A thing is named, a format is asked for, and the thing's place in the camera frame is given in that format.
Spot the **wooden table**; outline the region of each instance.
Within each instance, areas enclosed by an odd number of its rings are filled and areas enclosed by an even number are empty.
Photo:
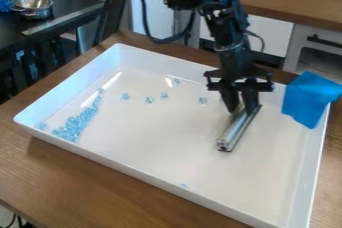
[[[120,32],[0,107],[0,204],[38,227],[246,228],[223,215],[32,138],[12,121],[23,108],[117,42],[217,66],[208,52],[154,45]],[[274,71],[288,83],[292,74]],[[342,224],[342,101],[332,107],[319,174],[312,228]]]

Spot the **black cable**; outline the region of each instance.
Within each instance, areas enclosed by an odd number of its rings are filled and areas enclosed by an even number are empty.
[[[248,31],[248,30],[245,31],[245,34],[252,36],[252,37],[256,37],[261,41],[261,53],[263,53],[265,50],[265,45],[266,45],[264,39],[260,37],[258,34]]]
[[[143,26],[144,26],[144,30],[145,33],[147,35],[147,37],[154,43],[156,44],[165,44],[165,43],[170,43],[173,42],[175,40],[180,40],[185,36],[189,36],[192,26],[194,24],[195,18],[196,18],[196,13],[193,10],[189,19],[189,23],[186,26],[186,28],[184,29],[184,31],[182,31],[181,33],[165,38],[165,39],[156,39],[154,37],[152,37],[151,32],[150,32],[150,28],[148,26],[148,20],[147,20],[147,8],[146,8],[146,2],[145,0],[140,0],[141,1],[141,6],[142,6],[142,20],[143,20]]]
[[[19,226],[19,228],[24,228],[23,220],[21,219],[21,217],[17,216],[17,219],[18,219],[18,226]]]
[[[5,226],[5,227],[0,226],[0,228],[10,228],[14,224],[16,217],[17,217],[17,215],[13,214],[12,221],[7,226]]]

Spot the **blue tape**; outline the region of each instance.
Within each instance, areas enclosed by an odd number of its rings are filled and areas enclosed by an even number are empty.
[[[12,2],[10,0],[0,0],[0,12],[10,11],[11,5],[12,5]]]
[[[342,85],[304,72],[286,87],[282,113],[313,129],[326,106],[341,95]]]

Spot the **stainless steel bowl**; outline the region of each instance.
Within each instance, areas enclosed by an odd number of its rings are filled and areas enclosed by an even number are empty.
[[[12,0],[13,11],[30,20],[46,19],[52,15],[52,0]]]

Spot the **metal cylinder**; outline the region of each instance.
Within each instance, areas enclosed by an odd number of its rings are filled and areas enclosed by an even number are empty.
[[[220,151],[231,152],[239,142],[239,139],[246,131],[248,125],[251,123],[255,115],[260,110],[261,105],[254,110],[253,113],[248,114],[243,104],[232,113],[230,122],[222,135],[217,139],[217,148]]]

